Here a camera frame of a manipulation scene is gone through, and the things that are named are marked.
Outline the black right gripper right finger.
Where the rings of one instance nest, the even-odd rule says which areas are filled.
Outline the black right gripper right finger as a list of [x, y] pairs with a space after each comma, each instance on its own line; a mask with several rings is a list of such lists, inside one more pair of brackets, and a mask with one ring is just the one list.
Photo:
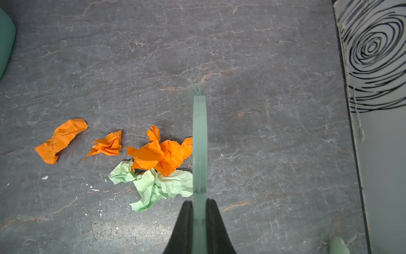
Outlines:
[[206, 232], [209, 254], [236, 254], [217, 203], [213, 199], [207, 199], [206, 202]]

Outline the green hand brush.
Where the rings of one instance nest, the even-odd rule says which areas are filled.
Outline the green hand brush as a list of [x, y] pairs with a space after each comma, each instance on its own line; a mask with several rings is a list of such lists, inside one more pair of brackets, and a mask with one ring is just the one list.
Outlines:
[[200, 85], [191, 86], [193, 94], [192, 115], [192, 174], [193, 174], [193, 227], [192, 253], [206, 254], [206, 197], [208, 169], [207, 103]]

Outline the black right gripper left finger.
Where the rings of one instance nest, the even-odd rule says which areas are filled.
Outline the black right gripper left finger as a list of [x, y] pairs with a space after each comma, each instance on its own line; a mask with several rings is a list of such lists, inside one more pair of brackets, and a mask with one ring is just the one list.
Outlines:
[[192, 226], [192, 201], [185, 201], [181, 207], [172, 235], [163, 254], [191, 254]]

